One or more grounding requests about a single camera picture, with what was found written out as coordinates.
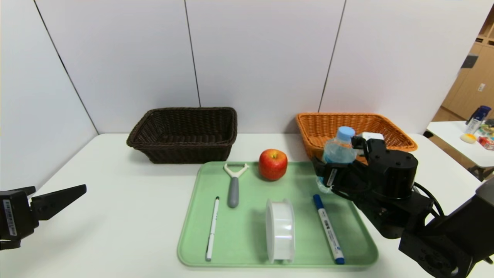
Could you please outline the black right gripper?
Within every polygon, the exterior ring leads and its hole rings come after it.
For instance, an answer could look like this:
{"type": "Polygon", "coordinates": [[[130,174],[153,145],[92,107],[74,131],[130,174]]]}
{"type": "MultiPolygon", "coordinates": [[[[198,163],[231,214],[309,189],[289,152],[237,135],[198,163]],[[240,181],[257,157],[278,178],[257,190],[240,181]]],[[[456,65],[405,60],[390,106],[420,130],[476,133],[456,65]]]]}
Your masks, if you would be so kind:
{"type": "Polygon", "coordinates": [[[323,178],[327,188],[351,188],[356,183],[357,167],[355,163],[325,163],[317,156],[311,162],[318,178],[323,178]]]}

